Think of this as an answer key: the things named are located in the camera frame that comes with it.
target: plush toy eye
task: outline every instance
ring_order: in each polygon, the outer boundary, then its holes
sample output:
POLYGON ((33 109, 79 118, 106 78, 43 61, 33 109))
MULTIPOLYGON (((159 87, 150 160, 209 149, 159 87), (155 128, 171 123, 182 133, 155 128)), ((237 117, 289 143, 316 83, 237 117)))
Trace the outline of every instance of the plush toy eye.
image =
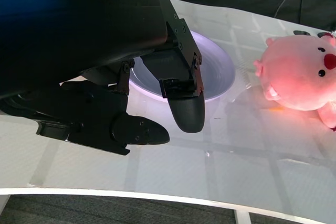
POLYGON ((319 76, 320 76, 320 77, 323 77, 323 76, 325 76, 325 75, 326 75, 326 72, 325 72, 324 70, 321 69, 321 70, 319 71, 319 76))

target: white table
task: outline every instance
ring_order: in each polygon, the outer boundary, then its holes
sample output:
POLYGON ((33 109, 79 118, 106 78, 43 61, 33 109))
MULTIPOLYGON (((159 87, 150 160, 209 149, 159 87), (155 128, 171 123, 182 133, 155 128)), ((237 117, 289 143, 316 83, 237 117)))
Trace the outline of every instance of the white table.
POLYGON ((335 223, 336 133, 312 112, 274 109, 253 61, 270 36, 319 30, 235 9, 172 1, 179 17, 232 58, 236 80, 206 103, 198 134, 176 126, 167 103, 131 88, 128 113, 171 136, 128 156, 35 135, 33 121, 0 118, 0 194, 85 194, 191 202, 301 223, 335 223))

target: screw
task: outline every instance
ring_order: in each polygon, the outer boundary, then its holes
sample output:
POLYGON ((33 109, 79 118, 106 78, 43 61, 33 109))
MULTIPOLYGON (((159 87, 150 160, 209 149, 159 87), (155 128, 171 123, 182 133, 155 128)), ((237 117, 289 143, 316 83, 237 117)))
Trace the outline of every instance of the screw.
POLYGON ((128 65, 127 63, 124 64, 124 72, 125 73, 129 73, 130 72, 130 65, 128 65))

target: floor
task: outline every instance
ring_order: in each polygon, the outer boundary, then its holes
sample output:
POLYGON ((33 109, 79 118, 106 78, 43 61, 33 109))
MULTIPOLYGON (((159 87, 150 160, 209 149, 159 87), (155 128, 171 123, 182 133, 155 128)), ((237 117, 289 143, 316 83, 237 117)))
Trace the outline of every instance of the floor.
MULTIPOLYGON (((250 214, 251 224, 295 224, 250 214)), ((234 211, 168 201, 78 195, 12 195, 0 224, 236 224, 234 211)))

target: plush toy foot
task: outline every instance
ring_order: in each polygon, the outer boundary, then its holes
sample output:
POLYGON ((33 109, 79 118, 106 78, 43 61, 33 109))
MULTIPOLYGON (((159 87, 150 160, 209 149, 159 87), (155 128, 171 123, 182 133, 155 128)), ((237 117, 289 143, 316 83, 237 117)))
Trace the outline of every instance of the plush toy foot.
POLYGON ((278 101, 280 96, 270 84, 264 85, 264 95, 268 101, 278 101))
POLYGON ((336 103, 328 102, 318 109, 322 122, 333 131, 336 131, 336 103))

